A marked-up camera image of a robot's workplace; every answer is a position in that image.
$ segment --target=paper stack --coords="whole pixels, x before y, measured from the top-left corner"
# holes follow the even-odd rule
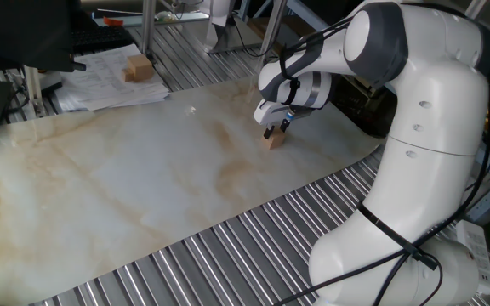
[[[62,88],[54,93],[63,111],[139,105],[163,101],[169,94],[162,78],[155,73],[150,80],[125,82],[122,70],[127,57],[140,54],[132,44],[127,47],[76,57],[86,71],[62,72]]]

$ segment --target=wooden block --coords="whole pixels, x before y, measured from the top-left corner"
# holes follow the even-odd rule
[[[129,68],[122,69],[122,79],[125,82],[132,82],[134,80],[134,72]]]
[[[154,76],[152,63],[143,54],[128,56],[128,68],[134,72],[136,82],[148,80]]]
[[[270,135],[268,139],[262,136],[262,142],[268,150],[278,148],[285,141],[285,133],[278,127]]]

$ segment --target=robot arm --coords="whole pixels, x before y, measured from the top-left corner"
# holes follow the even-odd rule
[[[290,104],[284,103],[291,94],[291,82],[283,76],[280,63],[265,65],[259,74],[259,90],[264,99],[254,112],[254,119],[269,128],[289,116],[294,119],[311,109],[322,108],[332,97],[333,74],[354,75],[343,55],[345,33],[346,29],[338,31],[285,61],[287,73],[299,81]]]
[[[292,93],[278,63],[266,65],[259,76],[264,100],[254,113],[257,122],[270,130],[292,120],[296,112],[322,108],[331,98],[332,73],[357,75],[374,87],[388,82],[396,90],[398,106],[363,205],[411,242],[458,209],[487,110],[489,31],[437,9],[370,3],[357,11],[346,30],[323,44],[306,46],[284,66],[299,88]],[[401,249],[355,212],[313,247],[311,281],[322,283]],[[467,249],[435,239],[423,249],[439,259],[445,275],[430,302],[447,305],[470,299],[479,273]],[[319,304],[372,304],[396,260],[323,287],[317,291]],[[429,271],[420,262],[407,261],[381,304],[420,304],[439,281],[438,271]]]

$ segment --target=black monitor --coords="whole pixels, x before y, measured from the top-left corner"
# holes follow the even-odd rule
[[[0,0],[0,70],[73,71],[66,0]]]
[[[72,31],[90,31],[98,28],[98,24],[83,11],[81,0],[66,0]]]

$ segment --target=marble surface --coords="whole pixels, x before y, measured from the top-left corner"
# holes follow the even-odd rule
[[[0,126],[0,305],[69,290],[357,162],[379,143],[327,105],[267,150],[249,84]]]

